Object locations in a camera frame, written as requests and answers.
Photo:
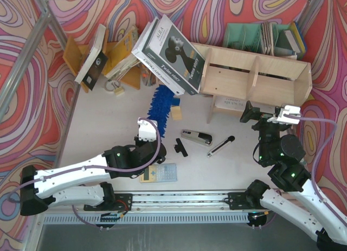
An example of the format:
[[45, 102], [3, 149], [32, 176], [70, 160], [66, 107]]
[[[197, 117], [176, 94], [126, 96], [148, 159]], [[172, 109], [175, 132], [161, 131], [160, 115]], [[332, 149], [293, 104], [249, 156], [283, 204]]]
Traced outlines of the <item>blue microfiber duster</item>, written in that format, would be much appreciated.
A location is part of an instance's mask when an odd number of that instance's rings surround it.
[[173, 98], [178, 98], [175, 94], [165, 85], [159, 85], [152, 97], [149, 111], [147, 113], [148, 119], [156, 121], [159, 134], [162, 138], [165, 137], [167, 127], [167, 120], [171, 111]]

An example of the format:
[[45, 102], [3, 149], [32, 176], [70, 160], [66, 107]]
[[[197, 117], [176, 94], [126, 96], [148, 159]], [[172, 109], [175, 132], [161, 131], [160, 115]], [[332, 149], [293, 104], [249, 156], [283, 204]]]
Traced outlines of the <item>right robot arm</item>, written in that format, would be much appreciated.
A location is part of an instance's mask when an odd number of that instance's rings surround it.
[[248, 101], [240, 122], [256, 121], [252, 126], [259, 132], [254, 149], [259, 155], [256, 163], [270, 167], [268, 175], [275, 186], [295, 197], [303, 207], [287, 201], [258, 179], [245, 191], [245, 202], [253, 209], [269, 209], [287, 219], [314, 240], [319, 250], [346, 250], [346, 215], [319, 189], [316, 168], [308, 171], [302, 164], [306, 152], [299, 138], [293, 134], [280, 135], [305, 120], [300, 107], [285, 105], [274, 110], [262, 112]]

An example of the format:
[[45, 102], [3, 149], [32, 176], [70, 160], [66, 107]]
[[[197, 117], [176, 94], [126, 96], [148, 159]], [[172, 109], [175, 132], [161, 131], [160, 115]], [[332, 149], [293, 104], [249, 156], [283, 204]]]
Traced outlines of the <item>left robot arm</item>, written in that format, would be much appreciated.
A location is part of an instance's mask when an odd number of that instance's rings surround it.
[[29, 165], [21, 173], [20, 214], [32, 216], [60, 205], [88, 205], [93, 210], [113, 210], [116, 204], [109, 179], [139, 176], [165, 161], [159, 140], [115, 146], [89, 160], [62, 168], [39, 170]]

